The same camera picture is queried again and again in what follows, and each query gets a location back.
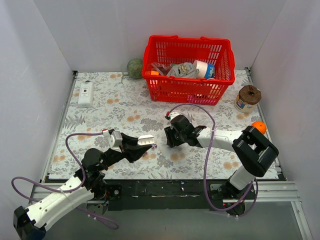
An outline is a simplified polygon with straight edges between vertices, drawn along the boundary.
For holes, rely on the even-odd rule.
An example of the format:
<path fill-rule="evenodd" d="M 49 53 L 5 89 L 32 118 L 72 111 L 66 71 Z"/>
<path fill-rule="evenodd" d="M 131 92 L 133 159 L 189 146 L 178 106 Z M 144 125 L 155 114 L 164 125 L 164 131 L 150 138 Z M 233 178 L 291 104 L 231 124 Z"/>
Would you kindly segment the white earbud charging case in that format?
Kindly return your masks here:
<path fill-rule="evenodd" d="M 137 139 L 139 146 L 153 145 L 155 143 L 154 136 L 151 134 L 141 135 Z"/>

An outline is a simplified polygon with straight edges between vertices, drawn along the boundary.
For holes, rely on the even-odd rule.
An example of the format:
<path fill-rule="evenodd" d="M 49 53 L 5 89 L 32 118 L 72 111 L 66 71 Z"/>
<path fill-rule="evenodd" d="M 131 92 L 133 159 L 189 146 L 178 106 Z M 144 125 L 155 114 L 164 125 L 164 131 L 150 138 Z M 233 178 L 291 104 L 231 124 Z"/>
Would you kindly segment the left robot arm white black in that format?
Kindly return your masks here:
<path fill-rule="evenodd" d="M 13 227 L 22 240 L 41 240 L 58 220 L 89 200 L 108 202 L 114 190 L 104 180 L 104 171 L 126 159 L 139 160 L 155 143 L 153 135 L 128 136 L 114 129 L 104 129 L 100 135 L 109 143 L 107 151 L 88 149 L 80 168 L 58 189 L 28 207 L 20 206 L 13 212 Z"/>

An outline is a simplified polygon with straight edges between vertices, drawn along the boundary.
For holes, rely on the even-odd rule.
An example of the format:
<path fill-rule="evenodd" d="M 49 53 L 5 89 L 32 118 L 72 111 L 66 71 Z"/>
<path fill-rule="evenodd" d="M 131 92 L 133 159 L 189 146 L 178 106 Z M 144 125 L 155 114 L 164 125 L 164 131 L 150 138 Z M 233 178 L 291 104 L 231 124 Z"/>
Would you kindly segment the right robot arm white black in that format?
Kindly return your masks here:
<path fill-rule="evenodd" d="M 263 177 L 279 155 L 279 150 L 265 137 L 266 125 L 256 121 L 244 130 L 211 130 L 192 123 L 178 112 L 168 112 L 170 125 L 164 129 L 170 148 L 188 144 L 191 147 L 218 148 L 234 152 L 241 167 L 215 193 L 237 199 L 255 178 Z"/>

